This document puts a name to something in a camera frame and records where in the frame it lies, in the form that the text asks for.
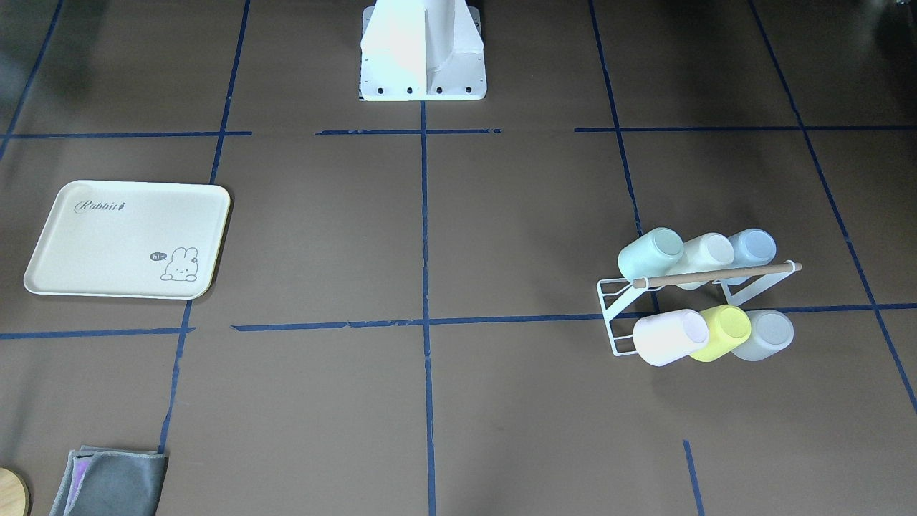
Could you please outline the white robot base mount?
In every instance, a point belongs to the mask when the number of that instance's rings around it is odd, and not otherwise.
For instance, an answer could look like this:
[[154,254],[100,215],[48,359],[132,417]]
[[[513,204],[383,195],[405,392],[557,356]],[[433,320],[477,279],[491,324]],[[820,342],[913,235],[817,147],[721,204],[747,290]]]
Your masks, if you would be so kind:
[[363,10],[360,50],[364,101],[486,97],[481,12],[467,1],[377,1]]

